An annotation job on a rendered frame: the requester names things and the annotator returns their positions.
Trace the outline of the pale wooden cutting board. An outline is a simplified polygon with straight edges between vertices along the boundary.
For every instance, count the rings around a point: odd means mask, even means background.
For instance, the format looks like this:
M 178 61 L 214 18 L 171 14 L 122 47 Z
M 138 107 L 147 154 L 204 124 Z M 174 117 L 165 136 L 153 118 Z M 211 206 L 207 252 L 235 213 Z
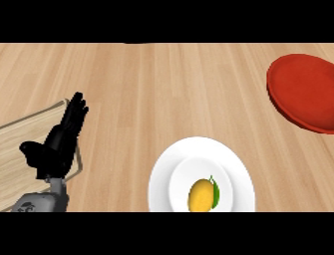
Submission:
M 36 179 L 36 170 L 26 164 L 19 145 L 23 141 L 42 143 L 51 127 L 60 122 L 70 100 L 59 101 L 51 107 L 25 116 L 0 127 L 0 211 L 11 207 L 26 193 L 48 192 L 48 179 Z M 81 171 L 78 141 L 66 180 Z

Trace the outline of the white plate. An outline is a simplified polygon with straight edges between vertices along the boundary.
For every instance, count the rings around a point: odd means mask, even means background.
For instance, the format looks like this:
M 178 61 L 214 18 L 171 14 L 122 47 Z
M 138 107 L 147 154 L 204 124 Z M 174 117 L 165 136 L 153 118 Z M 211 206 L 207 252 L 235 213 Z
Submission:
M 196 187 L 208 195 L 196 203 L 202 211 L 255 210 L 254 190 L 243 164 L 232 150 L 214 139 L 180 139 L 162 152 L 150 173 L 149 211 L 190 212 Z

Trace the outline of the red bowl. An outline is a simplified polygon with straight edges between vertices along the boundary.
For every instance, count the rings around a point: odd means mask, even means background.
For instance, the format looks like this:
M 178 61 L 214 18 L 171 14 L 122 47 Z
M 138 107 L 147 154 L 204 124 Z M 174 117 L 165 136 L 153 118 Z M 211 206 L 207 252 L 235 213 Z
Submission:
M 306 54 L 275 59 L 266 91 L 276 111 L 300 128 L 334 134 L 334 64 Z

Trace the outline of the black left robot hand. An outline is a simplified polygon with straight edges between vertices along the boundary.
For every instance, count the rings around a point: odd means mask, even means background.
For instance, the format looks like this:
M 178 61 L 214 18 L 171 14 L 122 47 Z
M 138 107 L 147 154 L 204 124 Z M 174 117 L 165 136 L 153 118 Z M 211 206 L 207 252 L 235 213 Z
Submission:
M 63 178 L 68 174 L 87 112 L 82 94 L 75 92 L 60 122 L 51 127 L 44 142 L 20 143 L 19 150 L 28 166 L 36 170 L 36 179 Z

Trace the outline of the yellow bell pepper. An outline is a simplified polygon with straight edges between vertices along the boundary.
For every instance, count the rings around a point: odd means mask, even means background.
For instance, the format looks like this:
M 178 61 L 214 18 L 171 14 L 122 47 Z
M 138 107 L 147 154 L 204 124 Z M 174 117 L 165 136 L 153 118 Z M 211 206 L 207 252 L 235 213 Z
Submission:
M 187 211 L 207 212 L 218 202 L 218 187 L 212 177 L 199 179 L 190 186 L 187 193 Z

